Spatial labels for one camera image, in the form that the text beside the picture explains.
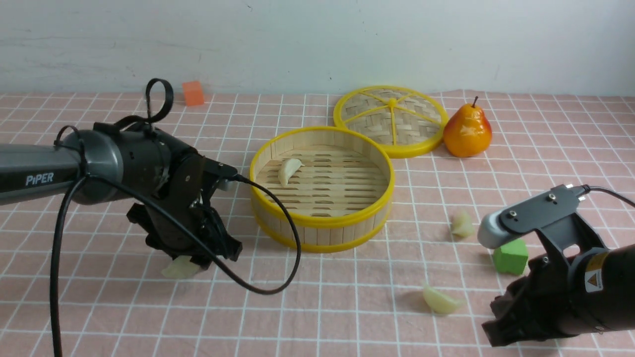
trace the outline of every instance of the robotic arm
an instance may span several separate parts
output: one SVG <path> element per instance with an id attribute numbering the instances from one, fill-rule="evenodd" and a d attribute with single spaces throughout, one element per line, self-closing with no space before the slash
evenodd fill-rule
<path id="1" fill-rule="evenodd" d="M 530 273 L 490 304 L 495 319 L 483 329 L 493 347 L 635 328 L 635 245 L 608 249 L 576 212 L 591 191 L 635 206 L 603 187 L 559 185 L 483 218 L 478 241 L 486 248 L 530 232 L 545 248 L 528 262 Z M 573 245 L 580 252 L 567 257 Z"/>
<path id="2" fill-rule="evenodd" d="M 152 116 L 150 90 L 165 88 L 161 110 Z M 248 290 L 272 295 L 284 290 L 300 264 L 301 244 L 288 211 L 270 191 L 238 174 L 229 165 L 206 158 L 195 148 L 156 128 L 173 103 L 171 85 L 153 79 L 146 87 L 148 118 L 128 116 L 117 123 L 94 123 L 92 130 L 62 128 L 53 146 L 0 145 L 0 205 L 65 194 L 58 215 L 51 253 L 51 331 L 56 357 L 62 356 L 58 311 L 58 269 L 62 227 L 71 201 L 95 205 L 135 198 L 128 220 L 146 233 L 145 242 L 172 259 L 190 261 L 207 269 L 211 263 Z M 65 129 L 73 132 L 62 139 Z M 262 290 L 236 276 L 217 256 L 237 261 L 242 243 L 225 229 L 210 205 L 217 189 L 233 182 L 250 184 L 269 195 L 282 209 L 295 237 L 296 260 L 280 287 Z"/>

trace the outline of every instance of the black cable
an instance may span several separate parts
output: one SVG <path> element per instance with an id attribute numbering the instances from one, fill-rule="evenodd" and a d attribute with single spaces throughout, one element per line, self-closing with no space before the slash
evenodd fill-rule
<path id="1" fill-rule="evenodd" d="M 51 273 L 49 282 L 49 308 L 51 309 L 51 332 L 53 334 L 53 355 L 62 357 L 62 333 L 60 331 L 60 310 L 58 279 L 60 275 L 60 255 L 62 252 L 62 231 L 66 213 L 69 210 L 70 202 L 75 192 L 86 182 L 87 177 L 82 176 L 75 181 L 73 186 L 64 195 L 60 211 L 57 214 L 55 232 L 53 233 L 53 248 L 51 249 Z"/>
<path id="2" fill-rule="evenodd" d="M 220 214 L 218 214 L 218 211 L 216 211 L 216 209 L 210 205 L 202 205 L 200 203 L 196 204 L 194 208 L 200 208 L 203 210 L 204 214 L 206 214 L 206 217 L 211 221 L 209 228 L 213 231 L 212 235 L 220 237 L 220 239 L 216 243 L 221 245 L 221 249 L 223 250 L 223 252 L 227 252 L 227 245 L 225 244 L 224 238 L 231 238 L 231 236 L 227 232 L 225 224 L 223 223 L 223 219 L 220 218 Z"/>
<path id="3" fill-rule="evenodd" d="M 633 200 L 631 200 L 630 198 L 623 196 L 611 189 L 608 189 L 606 187 L 602 187 L 602 186 L 589 186 L 589 185 L 583 185 L 585 190 L 588 190 L 587 192 L 591 192 L 591 191 L 597 191 L 597 192 L 603 192 L 603 193 L 607 193 L 615 198 L 621 199 L 623 202 L 628 203 L 631 207 L 635 207 L 635 202 L 633 202 Z"/>
<path id="4" fill-rule="evenodd" d="M 64 131 L 66 131 L 66 129 L 71 129 L 72 131 L 75 132 L 75 135 L 77 136 L 77 142 L 79 144 L 79 148 L 63 144 L 62 135 L 64 134 Z M 84 139 L 81 137 L 81 135 L 79 134 L 79 130 L 75 126 L 65 125 L 64 127 L 62 127 L 62 129 L 60 129 L 60 131 L 57 132 L 57 137 L 55 138 L 55 141 L 53 141 L 53 146 L 63 147 L 65 149 L 76 151 L 79 154 L 79 157 L 81 160 L 79 163 L 79 173 L 80 175 L 84 175 L 84 173 L 88 169 L 88 162 L 86 161 L 86 147 L 84 145 Z"/>
<path id="5" fill-rule="evenodd" d="M 236 275 L 233 271 L 231 271 L 231 269 L 229 269 L 221 260 L 219 260 L 218 257 L 198 237 L 192 234 L 185 226 L 183 226 L 179 221 L 177 221 L 174 217 L 172 217 L 168 212 L 163 210 L 160 206 L 158 206 L 151 200 L 147 199 L 145 196 L 109 178 L 93 175 L 91 173 L 86 172 L 84 176 L 82 176 L 81 178 L 75 181 L 73 186 L 64 195 L 64 199 L 62 200 L 62 206 L 58 213 L 57 223 L 55 225 L 55 233 L 53 234 L 53 249 L 51 251 L 51 274 L 50 274 L 49 298 L 50 298 L 50 309 L 51 309 L 51 332 L 53 334 L 53 353 L 55 357 L 62 357 L 62 334 L 60 331 L 59 301 L 58 301 L 59 300 L 58 277 L 59 277 L 59 267 L 60 267 L 60 254 L 62 250 L 62 231 L 64 228 L 64 220 L 68 212 L 68 208 L 69 208 L 73 195 L 75 195 L 77 190 L 88 179 L 101 181 L 105 184 L 111 185 L 112 187 L 115 187 L 116 189 L 126 193 L 132 198 L 135 198 L 141 201 L 143 204 L 159 212 L 165 219 L 169 220 L 172 224 L 174 224 L 181 232 L 183 232 L 191 240 L 196 242 L 210 256 L 212 261 L 225 274 L 227 274 L 230 278 L 232 278 L 232 280 L 234 280 L 236 283 L 238 283 L 239 285 L 241 285 L 242 287 L 244 287 L 245 289 L 251 292 L 258 293 L 260 295 L 274 295 L 276 293 L 279 293 L 282 290 L 284 290 L 287 286 L 289 286 L 289 284 L 293 281 L 293 278 L 295 277 L 298 271 L 298 267 L 300 265 L 300 256 L 302 254 L 302 245 L 300 244 L 300 236 L 298 235 L 297 228 L 295 227 L 295 224 L 293 223 L 293 219 L 291 218 L 291 215 L 289 214 L 287 209 L 284 207 L 282 202 L 280 202 L 280 200 L 273 193 L 271 193 L 268 189 L 249 180 L 248 178 L 244 176 L 239 175 L 236 181 L 250 184 L 262 190 L 264 193 L 270 196 L 280 206 L 280 209 L 282 209 L 282 211 L 284 212 L 284 215 L 289 220 L 289 225 L 291 225 L 291 230 L 293 231 L 293 237 L 295 238 L 295 244 L 297 248 L 296 259 L 295 259 L 295 264 L 293 265 L 293 269 L 291 270 L 291 274 L 289 275 L 289 278 L 281 286 L 272 290 L 264 290 L 261 288 L 257 288 L 247 283 L 245 280 L 241 279 L 238 275 Z"/>
<path id="6" fill-rule="evenodd" d="M 296 242 L 296 247 L 297 247 L 296 252 L 297 252 L 297 254 L 296 254 L 295 265 L 293 266 L 293 269 L 291 270 L 291 274 L 289 275 L 289 278 L 281 286 L 279 286 L 278 288 L 272 289 L 272 290 L 264 290 L 264 289 L 261 289 L 261 288 L 257 288 L 257 287 L 255 287 L 253 285 L 250 285 L 249 283 L 247 283 L 242 278 L 240 278 L 233 271 L 231 271 L 231 269 L 229 269 L 220 259 L 218 259 L 218 257 L 212 252 L 212 250 L 210 250 L 210 248 L 207 247 L 207 245 L 205 245 L 197 236 L 192 234 L 185 226 L 183 226 L 183 224 L 181 224 L 174 217 L 172 217 L 168 212 L 163 210 L 159 205 L 157 205 L 156 203 L 152 202 L 151 200 L 149 200 L 145 196 L 140 195 L 139 193 L 135 192 L 134 190 L 129 189 L 128 187 L 120 184 L 119 182 L 115 182 L 115 181 L 113 181 L 113 180 L 111 180 L 109 178 L 93 175 L 93 174 L 90 174 L 90 173 L 87 174 L 87 176 L 90 179 L 94 179 L 94 180 L 97 180 L 97 181 L 101 181 L 104 184 L 111 185 L 112 187 L 115 187 L 116 189 L 124 192 L 125 194 L 131 196 L 132 198 L 135 198 L 135 199 L 139 200 L 141 203 L 143 203 L 143 204 L 151 207 L 153 210 L 159 212 L 165 219 L 169 220 L 174 226 L 176 226 L 179 229 L 179 231 L 181 231 L 188 238 L 190 238 L 196 244 L 198 244 L 210 256 L 210 259 L 212 260 L 212 262 L 214 262 L 214 264 L 216 264 L 225 274 L 227 274 L 232 280 L 234 280 L 236 283 L 238 283 L 238 285 L 242 286 L 243 288 L 245 288 L 245 289 L 247 289 L 247 290 L 249 290 L 251 292 L 255 292 L 255 293 L 258 293 L 260 295 L 274 295 L 274 294 L 277 294 L 277 293 L 281 292 L 282 290 L 284 290 L 287 286 L 289 286 L 289 284 L 293 281 L 293 278 L 295 277 L 295 274 L 298 271 L 298 267 L 300 265 L 300 256 L 302 254 L 302 247 L 301 247 L 301 244 L 300 244 L 300 236 L 298 234 L 297 228 L 295 227 L 295 224 L 293 223 L 293 219 L 291 218 L 291 215 L 286 210 L 286 208 L 284 207 L 282 202 L 280 202 L 280 200 L 275 195 L 273 195 L 273 193 L 271 193 L 269 190 L 267 190 L 266 188 L 262 187 L 261 185 L 258 185 L 255 182 L 252 182 L 252 181 L 248 180 L 247 178 L 244 178 L 244 177 L 240 176 L 236 180 L 240 181 L 240 182 L 247 183 L 247 184 L 254 185 L 256 188 L 263 190 L 263 192 L 265 192 L 268 196 L 271 196 L 271 198 L 274 199 L 274 201 L 280 206 L 280 208 L 284 212 L 284 215 L 289 220 L 289 224 L 291 225 L 291 230 L 293 231 L 293 236 L 294 236 L 295 242 Z"/>
<path id="7" fill-rule="evenodd" d="M 155 116 L 152 116 L 152 109 L 150 107 L 151 105 L 150 91 L 152 90 L 152 87 L 156 83 L 161 83 L 163 85 L 163 88 L 165 89 L 165 99 L 163 100 L 163 106 L 161 107 L 159 112 Z M 158 121 L 161 121 L 166 116 L 168 116 L 168 114 L 170 113 L 170 110 L 172 110 L 173 102 L 174 102 L 174 89 L 172 88 L 172 85 L 170 84 L 170 82 L 166 81 L 165 79 L 154 78 L 145 87 L 145 105 L 146 105 L 146 111 L 148 113 L 148 117 L 142 118 L 141 116 L 138 116 L 138 115 L 126 116 L 125 118 L 122 118 L 116 123 L 114 123 L 114 126 L 122 130 L 133 123 L 138 123 L 138 122 L 147 123 L 147 124 L 157 123 Z"/>

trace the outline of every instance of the yellow warning sticker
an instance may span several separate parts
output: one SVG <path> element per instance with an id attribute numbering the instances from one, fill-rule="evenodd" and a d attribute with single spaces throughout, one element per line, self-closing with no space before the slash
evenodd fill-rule
<path id="1" fill-rule="evenodd" d="M 586 271 L 589 272 L 593 270 L 602 269 L 602 265 L 604 265 L 604 261 L 606 260 L 607 255 L 608 255 L 608 252 L 595 254 L 593 258 L 589 260 Z"/>
<path id="2" fill-rule="evenodd" d="M 584 289 L 587 293 L 600 292 L 604 290 L 604 284 L 602 282 L 602 266 L 606 260 L 608 252 L 596 254 L 593 256 L 587 268 L 584 271 Z"/>

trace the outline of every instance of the green cube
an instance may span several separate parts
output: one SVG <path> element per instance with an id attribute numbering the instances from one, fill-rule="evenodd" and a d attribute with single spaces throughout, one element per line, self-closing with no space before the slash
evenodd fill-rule
<path id="1" fill-rule="evenodd" d="M 525 241 L 516 239 L 494 251 L 494 266 L 499 273 L 523 275 L 529 259 Z"/>

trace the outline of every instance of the black strap loop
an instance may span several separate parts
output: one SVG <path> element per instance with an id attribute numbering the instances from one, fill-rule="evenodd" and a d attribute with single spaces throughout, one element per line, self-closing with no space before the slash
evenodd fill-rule
<path id="1" fill-rule="evenodd" d="M 75 132 L 75 135 L 77 135 L 77 142 L 79 143 L 79 150 L 76 147 L 71 147 L 68 145 L 63 145 L 62 143 L 62 134 L 64 134 L 64 131 L 66 129 L 71 129 L 72 131 Z M 72 125 L 66 125 L 64 126 L 62 129 L 60 129 L 60 131 L 57 132 L 57 137 L 55 138 L 55 141 L 53 142 L 53 146 L 55 147 L 63 147 L 65 149 L 70 149 L 70 150 L 74 150 L 77 151 L 79 153 L 79 158 L 81 160 L 80 164 L 79 164 L 79 171 L 81 172 L 81 176 L 86 175 L 88 172 L 88 161 L 86 160 L 86 147 L 84 146 L 84 139 L 81 137 L 81 135 L 79 134 L 79 130 Z"/>
<path id="2" fill-rule="evenodd" d="M 159 110 L 159 112 L 155 116 L 152 116 L 152 108 L 150 107 L 150 91 L 157 82 L 160 82 L 165 89 L 165 101 L 163 102 L 161 110 Z M 153 124 L 163 120 L 166 116 L 168 116 L 168 114 L 172 110 L 172 104 L 174 104 L 174 89 L 172 88 L 170 82 L 160 78 L 154 78 L 150 80 L 150 82 L 148 82 L 148 85 L 145 87 L 145 104 L 148 113 L 147 118 L 142 118 L 138 115 L 130 115 L 126 116 L 123 119 L 120 119 L 117 123 L 114 123 L 114 126 L 122 130 L 127 126 L 137 122 Z"/>

